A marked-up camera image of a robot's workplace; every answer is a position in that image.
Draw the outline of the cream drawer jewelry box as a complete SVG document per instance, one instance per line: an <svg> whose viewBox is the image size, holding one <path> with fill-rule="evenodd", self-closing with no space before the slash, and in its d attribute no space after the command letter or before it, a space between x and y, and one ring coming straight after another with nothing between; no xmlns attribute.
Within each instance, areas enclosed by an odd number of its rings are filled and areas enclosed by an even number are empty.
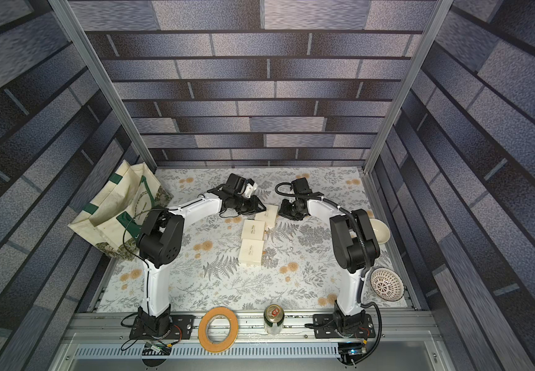
<svg viewBox="0 0 535 371"><path fill-rule="evenodd" d="M263 256L264 241L243 239L238 257L239 264L260 266Z"/></svg>

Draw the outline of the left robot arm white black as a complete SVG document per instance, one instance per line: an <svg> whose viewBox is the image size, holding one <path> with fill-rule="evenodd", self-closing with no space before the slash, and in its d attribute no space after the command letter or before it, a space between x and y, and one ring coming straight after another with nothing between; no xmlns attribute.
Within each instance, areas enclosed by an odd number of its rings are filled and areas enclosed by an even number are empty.
<svg viewBox="0 0 535 371"><path fill-rule="evenodd" d="M258 184L230 174L227 182L207 190L193 201L176 207L154 206L145 213L136 246L145 266L145 297L138 318L150 329L167 332L170 325L168 265L181 252L184 231L192 224L227 210L249 216L266 206L256 196Z"/></svg>

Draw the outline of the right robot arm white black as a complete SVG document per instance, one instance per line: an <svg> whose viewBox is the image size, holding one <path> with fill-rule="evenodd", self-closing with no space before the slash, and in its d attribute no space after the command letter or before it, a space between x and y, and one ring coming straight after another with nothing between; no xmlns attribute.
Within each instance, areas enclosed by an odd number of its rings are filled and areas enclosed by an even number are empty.
<svg viewBox="0 0 535 371"><path fill-rule="evenodd" d="M349 211L322 193L314 193L306 178L281 182L275 192L285 198L280 216L295 221L312 216L329 224L334 257L346 271L334 304L332 324L339 332L362 326L365 309L370 307L362 303L364 279L380 257L380 246L391 238L390 228L369 217L366 210Z"/></svg>

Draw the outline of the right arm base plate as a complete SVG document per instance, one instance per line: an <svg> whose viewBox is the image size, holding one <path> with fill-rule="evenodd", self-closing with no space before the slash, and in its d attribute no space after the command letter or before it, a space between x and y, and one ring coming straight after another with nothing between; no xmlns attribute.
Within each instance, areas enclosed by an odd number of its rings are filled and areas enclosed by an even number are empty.
<svg viewBox="0 0 535 371"><path fill-rule="evenodd" d="M375 339L376 329L371 315L357 315L335 319L333 315L315 314L312 317L317 339Z"/></svg>

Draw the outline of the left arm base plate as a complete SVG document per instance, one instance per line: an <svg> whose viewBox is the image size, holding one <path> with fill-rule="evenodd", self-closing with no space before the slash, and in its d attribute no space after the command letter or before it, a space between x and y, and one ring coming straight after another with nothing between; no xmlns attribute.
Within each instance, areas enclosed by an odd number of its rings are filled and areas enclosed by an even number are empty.
<svg viewBox="0 0 535 371"><path fill-rule="evenodd" d="M190 339L194 315L163 315L159 318L147 313L136 313L130 326L130 340L184 340Z"/></svg>

